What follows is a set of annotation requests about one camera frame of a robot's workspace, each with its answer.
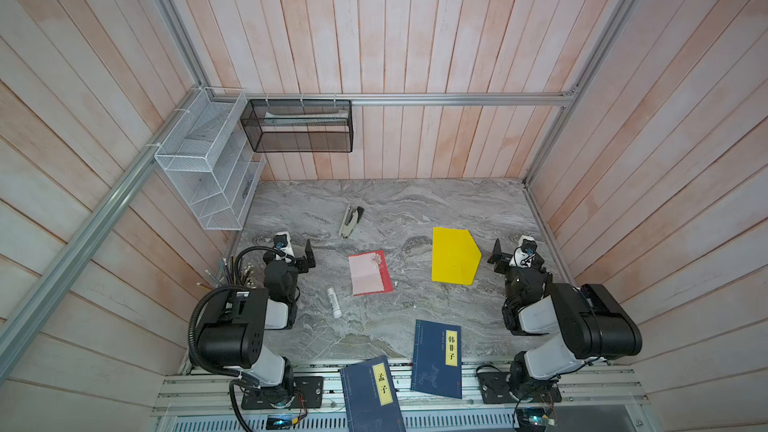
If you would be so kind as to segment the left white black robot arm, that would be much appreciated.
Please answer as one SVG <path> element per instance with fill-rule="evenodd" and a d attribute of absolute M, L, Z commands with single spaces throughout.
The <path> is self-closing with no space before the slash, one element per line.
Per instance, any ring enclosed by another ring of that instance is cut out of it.
<path fill-rule="evenodd" d="M 193 309 L 187 330 L 189 360 L 231 378 L 235 409 L 248 400 L 271 408 L 298 401 L 290 361 L 269 350 L 264 340 L 269 330 L 293 327 L 301 296 L 298 278 L 315 266 L 310 242 L 297 256 L 290 236 L 278 234 L 271 247 L 247 247 L 232 257 L 227 282 L 207 292 Z"/>

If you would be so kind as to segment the yellow envelope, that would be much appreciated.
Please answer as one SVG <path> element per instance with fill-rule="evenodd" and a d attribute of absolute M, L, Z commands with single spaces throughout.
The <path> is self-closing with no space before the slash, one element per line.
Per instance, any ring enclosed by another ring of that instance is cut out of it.
<path fill-rule="evenodd" d="M 470 286 L 474 282 L 481 258 L 481 251 L 468 230 L 442 227 L 433 229 L 433 282 Z"/>

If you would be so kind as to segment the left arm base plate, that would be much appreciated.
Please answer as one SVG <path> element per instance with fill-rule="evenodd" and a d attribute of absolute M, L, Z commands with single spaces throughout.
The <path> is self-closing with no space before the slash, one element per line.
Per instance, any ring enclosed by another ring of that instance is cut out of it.
<path fill-rule="evenodd" d="M 298 376 L 285 379 L 281 385 L 245 392 L 240 406 L 247 411 L 318 409 L 321 407 L 323 392 L 322 377 Z"/>

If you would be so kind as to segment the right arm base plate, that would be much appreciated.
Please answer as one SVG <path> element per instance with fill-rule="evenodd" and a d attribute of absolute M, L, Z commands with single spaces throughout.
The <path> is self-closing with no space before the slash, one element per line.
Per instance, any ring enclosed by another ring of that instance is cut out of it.
<path fill-rule="evenodd" d="M 475 369 L 482 401 L 486 405 L 520 403 L 559 403 L 562 395 L 554 379 L 537 380 L 517 362 L 509 370 L 502 370 L 492 364 L 483 364 Z"/>

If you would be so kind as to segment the red white letter card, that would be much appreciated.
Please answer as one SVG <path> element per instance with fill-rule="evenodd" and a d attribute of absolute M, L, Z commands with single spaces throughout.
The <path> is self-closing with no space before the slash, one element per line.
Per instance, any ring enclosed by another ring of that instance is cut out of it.
<path fill-rule="evenodd" d="M 348 262 L 354 296 L 393 291 L 393 284 L 383 251 L 351 255 L 348 257 Z"/>

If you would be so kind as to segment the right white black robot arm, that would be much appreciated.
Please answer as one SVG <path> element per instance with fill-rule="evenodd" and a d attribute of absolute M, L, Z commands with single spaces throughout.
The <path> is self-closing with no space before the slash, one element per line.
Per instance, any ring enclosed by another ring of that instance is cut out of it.
<path fill-rule="evenodd" d="M 639 327 L 608 289 L 556 282 L 534 239 L 521 237 L 511 253 L 495 241 L 488 263 L 505 279 L 502 319 L 507 330 L 547 338 L 511 362 L 507 383 L 515 399 L 533 400 L 552 391 L 564 375 L 641 352 Z"/>

